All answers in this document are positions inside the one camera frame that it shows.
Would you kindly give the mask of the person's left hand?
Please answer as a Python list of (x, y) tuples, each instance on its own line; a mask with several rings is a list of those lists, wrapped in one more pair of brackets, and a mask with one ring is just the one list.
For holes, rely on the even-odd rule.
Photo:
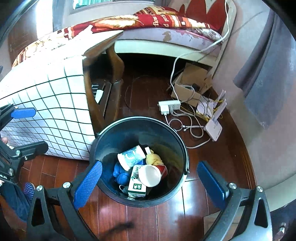
[(8, 144), (8, 138), (7, 138), (7, 137), (2, 137), (1, 140), (2, 140), (2, 142), (3, 142), (7, 147), (9, 147), (10, 149), (13, 149), (13, 147), (11, 147), (11, 146)]

